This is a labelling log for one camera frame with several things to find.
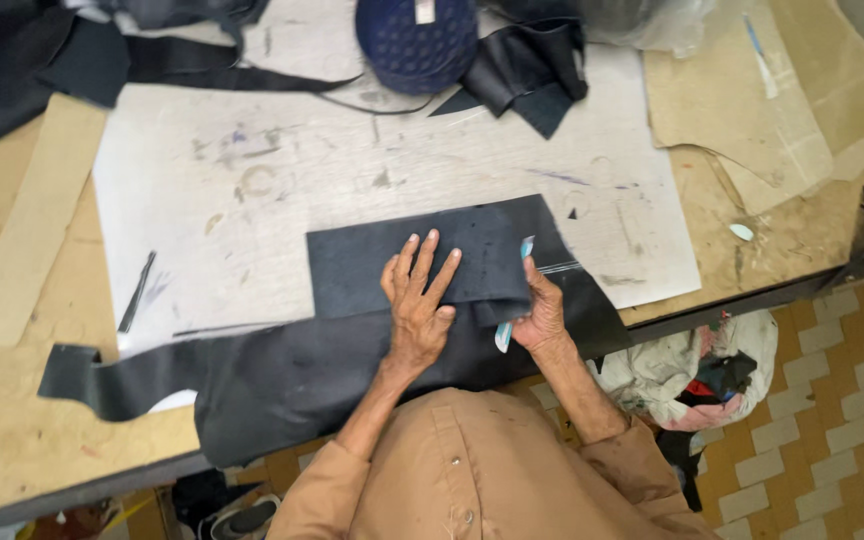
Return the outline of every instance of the red fabric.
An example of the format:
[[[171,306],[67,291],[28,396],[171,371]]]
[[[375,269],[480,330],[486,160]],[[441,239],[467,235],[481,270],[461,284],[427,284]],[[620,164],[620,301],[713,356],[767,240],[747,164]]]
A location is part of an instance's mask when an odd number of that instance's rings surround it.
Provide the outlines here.
[[[685,387],[686,392],[691,392],[693,396],[714,396],[713,392],[704,382],[699,382],[693,379],[688,386]]]

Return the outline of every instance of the label on spool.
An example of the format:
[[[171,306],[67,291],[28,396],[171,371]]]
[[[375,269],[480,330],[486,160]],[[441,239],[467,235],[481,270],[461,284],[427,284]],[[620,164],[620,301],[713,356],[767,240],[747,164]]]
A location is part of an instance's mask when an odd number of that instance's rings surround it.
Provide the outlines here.
[[[435,22],[435,0],[415,0],[415,24]]]

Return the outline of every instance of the shirt sleeve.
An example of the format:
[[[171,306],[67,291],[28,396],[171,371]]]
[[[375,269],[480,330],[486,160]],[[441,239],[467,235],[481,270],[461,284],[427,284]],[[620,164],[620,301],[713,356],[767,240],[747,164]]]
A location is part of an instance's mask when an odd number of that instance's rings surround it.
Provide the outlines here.
[[[268,540],[346,538],[370,464],[329,441],[298,476],[269,525]]]
[[[684,538],[718,538],[682,494],[679,477],[642,420],[614,437],[584,446],[582,459],[645,517],[667,533]]]

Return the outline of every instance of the table surface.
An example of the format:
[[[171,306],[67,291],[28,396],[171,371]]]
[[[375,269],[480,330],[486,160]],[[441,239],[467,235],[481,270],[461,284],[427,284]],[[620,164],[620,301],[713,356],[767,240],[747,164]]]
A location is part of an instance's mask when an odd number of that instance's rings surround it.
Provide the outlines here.
[[[0,140],[0,232],[42,119]],[[861,197],[859,181],[833,181],[749,217],[716,176],[704,150],[672,149],[679,199],[702,289],[620,310],[641,323],[810,275],[848,258]],[[752,229],[750,242],[728,226]],[[86,183],[33,320],[19,345],[0,349],[0,507],[198,449],[192,407],[105,423],[78,403],[39,399],[36,390],[54,341],[97,347],[116,358],[112,295],[95,191]]]

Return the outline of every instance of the man's right hand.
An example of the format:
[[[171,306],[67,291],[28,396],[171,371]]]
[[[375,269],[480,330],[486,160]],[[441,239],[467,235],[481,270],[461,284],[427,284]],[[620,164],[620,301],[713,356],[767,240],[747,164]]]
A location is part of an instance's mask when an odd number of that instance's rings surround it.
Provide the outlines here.
[[[511,338],[533,356],[548,345],[569,340],[562,307],[562,290],[536,268],[532,255],[522,261],[525,279],[532,293],[532,312],[511,327]]]

